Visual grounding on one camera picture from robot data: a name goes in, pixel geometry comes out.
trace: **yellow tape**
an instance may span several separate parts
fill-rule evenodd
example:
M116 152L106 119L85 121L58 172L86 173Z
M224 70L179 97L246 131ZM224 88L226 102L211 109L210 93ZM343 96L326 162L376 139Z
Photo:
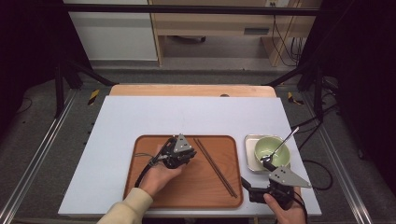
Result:
M88 101L88 105L92 105L96 100L96 96L99 94L99 90L95 90L91 93L90 100Z
M289 100L289 102L295 103L297 105L303 105L304 104L304 101L296 101L296 100L294 100L291 92L288 93L288 100Z

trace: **wooden tray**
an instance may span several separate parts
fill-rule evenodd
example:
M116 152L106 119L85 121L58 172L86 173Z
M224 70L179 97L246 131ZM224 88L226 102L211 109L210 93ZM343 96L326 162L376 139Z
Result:
M136 157L136 153L156 155L158 148L170 135L142 135L134 144L124 198L134 187L149 157ZM187 141L197 151L183 173L172 179L155 197L152 208L235 208L243 201L241 175L235 141L227 135L186 135ZM212 166L196 145L199 139L228 180L237 197L233 197L222 184Z

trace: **bowl rim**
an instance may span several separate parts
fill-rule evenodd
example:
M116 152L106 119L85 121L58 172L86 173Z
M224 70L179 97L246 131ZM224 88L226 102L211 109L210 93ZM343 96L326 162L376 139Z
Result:
M260 162L260 160L259 160L258 157L257 157L257 153L256 153L256 151L257 151L257 144L258 144L259 141L262 140L263 138L276 138L277 140L280 140L280 142L282 142L282 141L284 140L282 137L280 137L279 135L276 135L276 134L265 135L265 136L261 137L261 138L256 142L256 145L254 146L254 150L253 150L254 157L255 157L255 159L256 159L257 162ZM283 165L285 165L285 166L288 166L288 165L290 164L290 161L291 161L290 149L289 149L289 147L288 147L286 144L283 145L282 147L285 147L286 150L289 152L289 153L288 153L289 157L287 158L288 162L287 162L286 164L283 164Z

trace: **white table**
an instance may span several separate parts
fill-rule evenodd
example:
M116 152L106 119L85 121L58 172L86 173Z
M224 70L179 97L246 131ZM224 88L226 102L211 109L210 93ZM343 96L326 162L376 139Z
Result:
M60 215L99 217L122 200L134 141L144 134L205 134L233 137L241 176L265 188L268 176L248 169L248 134L287 136L290 125L278 98L200 96L107 96L64 196ZM294 138L288 142L291 170L309 181ZM321 215L312 189L302 189L308 215ZM147 217L262 217L266 204L244 201L235 209L150 209Z

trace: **person's arm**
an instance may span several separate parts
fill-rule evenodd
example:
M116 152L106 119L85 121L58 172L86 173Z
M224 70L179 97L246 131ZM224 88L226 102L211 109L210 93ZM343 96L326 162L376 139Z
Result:
M295 187L294 191L301 195L300 188ZM297 202L293 202L290 209L283 210L270 194L264 194L264 200L276 215L278 224L306 224L304 209Z
M151 206L156 195L169 180L181 174L185 164L176 169L168 169L163 163L151 167L140 183L139 188L131 189L124 201L115 203L99 220L98 224L137 224L142 223L143 215Z

